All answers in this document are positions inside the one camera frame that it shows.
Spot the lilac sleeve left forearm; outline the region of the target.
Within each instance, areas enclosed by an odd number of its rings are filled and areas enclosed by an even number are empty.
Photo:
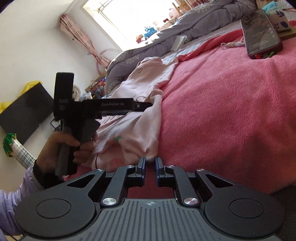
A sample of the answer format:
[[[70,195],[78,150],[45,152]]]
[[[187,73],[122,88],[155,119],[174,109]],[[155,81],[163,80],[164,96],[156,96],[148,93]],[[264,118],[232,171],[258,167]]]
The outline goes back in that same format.
[[[34,166],[27,169],[18,190],[9,193],[1,190],[1,240],[7,240],[6,235],[14,236],[21,234],[20,227],[15,218],[17,205],[26,197],[44,190],[35,177],[35,170],[39,171],[37,161],[35,161]]]

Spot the person's left hand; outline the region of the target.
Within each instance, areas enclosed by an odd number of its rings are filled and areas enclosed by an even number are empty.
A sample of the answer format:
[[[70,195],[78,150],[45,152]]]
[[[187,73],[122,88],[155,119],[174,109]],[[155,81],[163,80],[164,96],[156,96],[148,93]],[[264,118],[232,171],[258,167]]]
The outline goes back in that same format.
[[[74,152],[73,162],[78,165],[85,164],[91,158],[94,143],[94,138],[81,144],[70,133],[54,132],[37,157],[36,165],[42,174],[55,172],[61,159],[63,147],[78,147],[78,150]]]

